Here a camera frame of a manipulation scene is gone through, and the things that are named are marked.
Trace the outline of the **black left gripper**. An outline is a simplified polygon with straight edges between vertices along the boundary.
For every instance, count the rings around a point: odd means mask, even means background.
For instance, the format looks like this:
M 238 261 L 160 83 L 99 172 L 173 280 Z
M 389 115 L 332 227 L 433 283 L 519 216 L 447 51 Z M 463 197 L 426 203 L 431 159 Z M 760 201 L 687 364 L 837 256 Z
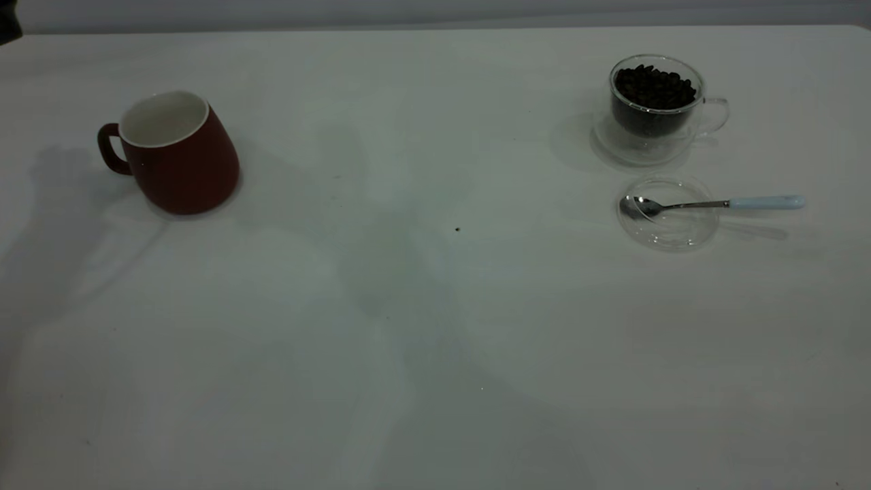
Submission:
M 11 43 L 22 37 L 22 27 L 16 13 L 17 0 L 0 0 L 0 44 Z

